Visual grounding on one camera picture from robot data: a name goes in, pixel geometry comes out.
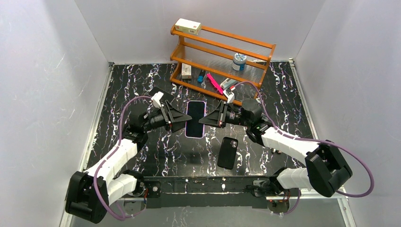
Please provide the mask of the black smartphone purple edge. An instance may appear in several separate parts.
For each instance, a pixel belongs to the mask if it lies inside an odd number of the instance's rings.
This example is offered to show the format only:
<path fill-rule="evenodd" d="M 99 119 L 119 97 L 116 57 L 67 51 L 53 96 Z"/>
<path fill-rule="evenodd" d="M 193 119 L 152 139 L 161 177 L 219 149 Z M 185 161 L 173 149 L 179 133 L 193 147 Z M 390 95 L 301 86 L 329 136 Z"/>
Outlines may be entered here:
<path fill-rule="evenodd" d="M 188 138 L 201 139 L 204 136 L 204 124 L 199 120 L 205 116 L 206 103 L 204 101 L 189 101 L 186 114 L 192 119 L 186 123 L 185 136 Z"/>

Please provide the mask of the black phone case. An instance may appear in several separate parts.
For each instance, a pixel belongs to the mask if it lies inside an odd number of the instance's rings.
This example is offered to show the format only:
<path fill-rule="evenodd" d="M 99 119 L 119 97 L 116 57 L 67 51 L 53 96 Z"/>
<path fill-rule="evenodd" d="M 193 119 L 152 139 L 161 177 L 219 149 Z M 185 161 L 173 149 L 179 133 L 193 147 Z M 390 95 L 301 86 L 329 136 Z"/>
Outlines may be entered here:
<path fill-rule="evenodd" d="M 238 148 L 238 140 L 224 137 L 219 149 L 217 165 L 221 168 L 232 170 Z"/>

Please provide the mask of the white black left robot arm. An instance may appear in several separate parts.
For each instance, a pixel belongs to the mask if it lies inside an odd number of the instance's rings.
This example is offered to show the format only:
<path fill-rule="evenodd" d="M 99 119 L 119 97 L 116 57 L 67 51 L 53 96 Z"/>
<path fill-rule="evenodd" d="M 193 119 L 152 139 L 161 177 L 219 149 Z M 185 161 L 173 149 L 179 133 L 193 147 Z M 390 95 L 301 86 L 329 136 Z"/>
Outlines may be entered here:
<path fill-rule="evenodd" d="M 117 220 L 125 220 L 124 212 L 117 214 L 110 205 L 124 195 L 134 192 L 142 181 L 139 172 L 122 167 L 143 148 L 148 131 L 165 128 L 176 132 L 183 129 L 192 117 L 175 109 L 168 101 L 153 101 L 155 109 L 141 113 L 125 122 L 120 120 L 119 139 L 113 148 L 96 164 L 85 171 L 76 171 L 70 178 L 65 211 L 92 223 L 99 223 L 106 213 Z"/>

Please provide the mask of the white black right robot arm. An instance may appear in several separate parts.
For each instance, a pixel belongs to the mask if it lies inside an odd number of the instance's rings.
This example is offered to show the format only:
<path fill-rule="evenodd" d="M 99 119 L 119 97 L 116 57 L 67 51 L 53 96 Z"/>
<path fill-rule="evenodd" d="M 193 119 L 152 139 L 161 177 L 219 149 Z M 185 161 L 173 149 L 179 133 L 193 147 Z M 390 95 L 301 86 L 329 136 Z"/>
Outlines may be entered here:
<path fill-rule="evenodd" d="M 247 99 L 240 108 L 221 101 L 199 123 L 217 128 L 224 128 L 228 123 L 242 125 L 251 141 L 300 161 L 303 168 L 283 167 L 270 176 L 268 188 L 275 193 L 305 188 L 331 197 L 353 175 L 337 147 L 325 141 L 296 140 L 291 134 L 280 133 L 271 122 L 262 118 L 262 108 L 255 99 Z"/>

